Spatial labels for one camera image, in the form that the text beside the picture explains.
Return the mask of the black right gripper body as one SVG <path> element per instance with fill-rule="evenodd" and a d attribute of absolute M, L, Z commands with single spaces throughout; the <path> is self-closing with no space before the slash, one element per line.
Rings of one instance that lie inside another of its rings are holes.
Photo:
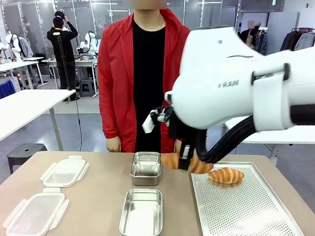
<path fill-rule="evenodd" d="M 169 137 L 175 138 L 185 142 L 186 145 L 193 145 L 195 147 L 197 129 L 184 124 L 176 115 L 173 108 L 171 108 L 171 115 L 169 117 Z"/>

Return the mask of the person's right hand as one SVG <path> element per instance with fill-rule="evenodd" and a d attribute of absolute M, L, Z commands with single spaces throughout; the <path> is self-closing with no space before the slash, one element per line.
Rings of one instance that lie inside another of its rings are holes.
<path fill-rule="evenodd" d="M 118 136 L 111 139 L 106 139 L 106 147 L 109 152 L 121 152 L 121 139 Z"/>

